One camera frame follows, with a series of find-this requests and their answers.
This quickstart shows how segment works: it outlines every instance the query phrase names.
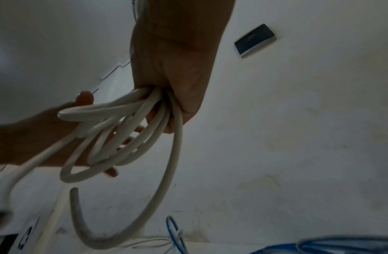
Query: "white wall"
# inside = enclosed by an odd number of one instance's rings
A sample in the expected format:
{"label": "white wall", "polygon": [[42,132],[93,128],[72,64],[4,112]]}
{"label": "white wall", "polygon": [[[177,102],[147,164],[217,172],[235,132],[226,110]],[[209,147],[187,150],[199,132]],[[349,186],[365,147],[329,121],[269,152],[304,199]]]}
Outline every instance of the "white wall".
{"label": "white wall", "polygon": [[[278,40],[239,59],[233,42],[262,23]],[[135,218],[171,139],[114,180],[81,183],[91,229],[110,234]],[[388,0],[238,0],[174,182],[137,237],[166,235],[169,214],[198,242],[388,235]],[[53,253],[87,250],[68,213],[59,228]]]}
{"label": "white wall", "polygon": [[134,24],[131,0],[0,0],[0,123],[96,87]]}

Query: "doorbell chime box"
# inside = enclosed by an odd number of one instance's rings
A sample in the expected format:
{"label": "doorbell chime box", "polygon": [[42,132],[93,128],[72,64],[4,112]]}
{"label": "doorbell chime box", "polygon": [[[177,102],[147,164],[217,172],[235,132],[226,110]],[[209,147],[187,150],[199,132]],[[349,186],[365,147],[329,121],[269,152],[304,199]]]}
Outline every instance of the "doorbell chime box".
{"label": "doorbell chime box", "polygon": [[240,56],[243,57],[275,40],[275,34],[265,24],[262,24],[238,39],[235,46]]}

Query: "white cable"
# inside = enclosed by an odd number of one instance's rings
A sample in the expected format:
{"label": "white cable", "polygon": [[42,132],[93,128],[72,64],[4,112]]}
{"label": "white cable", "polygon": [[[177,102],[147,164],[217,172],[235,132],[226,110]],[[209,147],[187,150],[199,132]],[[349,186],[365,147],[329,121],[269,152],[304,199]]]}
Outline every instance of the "white cable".
{"label": "white cable", "polygon": [[[149,125],[125,147],[118,149],[157,103],[160,103],[159,110]],[[93,249],[109,249],[125,242],[142,228],[154,214],[162,202],[176,170],[183,134],[183,118],[179,104],[171,90],[142,88],[110,103],[74,107],[60,111],[58,113],[60,119],[80,124],[71,134],[21,165],[17,172],[0,179],[0,226],[5,225],[13,214],[10,208],[10,192],[17,182],[65,145],[75,138],[85,138],[62,167],[60,179],[63,182],[80,182],[104,172],[114,165],[129,164],[147,152],[163,133],[171,114],[168,108],[169,104],[175,123],[169,162],[155,194],[146,208],[128,227],[108,237],[95,235],[85,223],[79,203],[78,189],[72,188],[70,190],[73,225],[84,244]],[[124,120],[118,127],[115,136],[103,146],[107,136],[122,118]],[[88,156],[87,162],[91,167],[72,174],[71,170],[76,160],[99,133],[100,135]]]}

